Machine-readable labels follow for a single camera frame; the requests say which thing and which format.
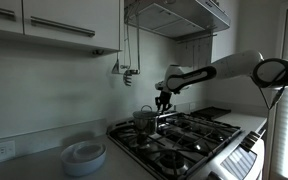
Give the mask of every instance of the white countertop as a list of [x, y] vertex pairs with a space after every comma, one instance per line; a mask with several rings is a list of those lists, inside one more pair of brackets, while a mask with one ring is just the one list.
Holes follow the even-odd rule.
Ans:
[[[240, 126], [245, 130], [245, 133], [259, 131], [266, 122], [265, 117], [237, 113], [230, 113], [216, 120]], [[109, 140], [106, 135], [92, 140], [104, 143], [107, 146], [107, 154], [103, 166], [90, 175], [80, 178], [66, 175], [60, 160], [60, 154], [65, 147], [58, 147], [0, 163], [0, 179], [155, 179], [135, 160]]]

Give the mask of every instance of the pot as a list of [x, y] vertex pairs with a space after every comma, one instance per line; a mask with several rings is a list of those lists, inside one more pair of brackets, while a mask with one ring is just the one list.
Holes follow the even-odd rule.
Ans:
[[141, 111], [136, 111], [133, 113], [134, 123], [136, 129], [140, 134], [151, 135], [156, 132], [157, 122], [156, 117], [158, 116], [157, 112], [153, 112], [152, 108], [148, 105], [142, 107]]

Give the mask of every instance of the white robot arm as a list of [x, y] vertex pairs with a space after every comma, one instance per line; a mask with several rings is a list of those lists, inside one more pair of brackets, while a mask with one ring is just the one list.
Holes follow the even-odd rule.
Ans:
[[178, 94], [180, 90], [190, 84], [209, 79], [227, 79], [237, 76], [249, 76], [260, 88], [281, 87], [278, 101], [285, 86], [288, 86], [288, 61], [283, 59], [263, 60], [262, 55], [257, 51], [246, 51], [233, 54], [210, 66], [184, 74], [178, 65], [170, 65], [165, 73], [164, 81], [155, 84], [155, 88], [161, 91], [155, 103], [162, 112], [172, 107], [170, 98], [172, 93]]

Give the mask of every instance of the stovetop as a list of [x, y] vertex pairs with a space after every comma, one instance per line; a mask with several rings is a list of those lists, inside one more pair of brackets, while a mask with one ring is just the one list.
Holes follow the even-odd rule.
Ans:
[[139, 133], [130, 120], [114, 125], [108, 136], [157, 179], [186, 179], [241, 132], [240, 127], [177, 112], [156, 120], [152, 135]]

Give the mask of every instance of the white cabinet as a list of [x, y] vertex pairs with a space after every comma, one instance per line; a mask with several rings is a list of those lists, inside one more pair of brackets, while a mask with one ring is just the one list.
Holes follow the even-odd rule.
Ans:
[[23, 33], [22, 1], [0, 1], [0, 30]]
[[119, 3], [119, 0], [23, 0], [24, 34], [119, 50]]

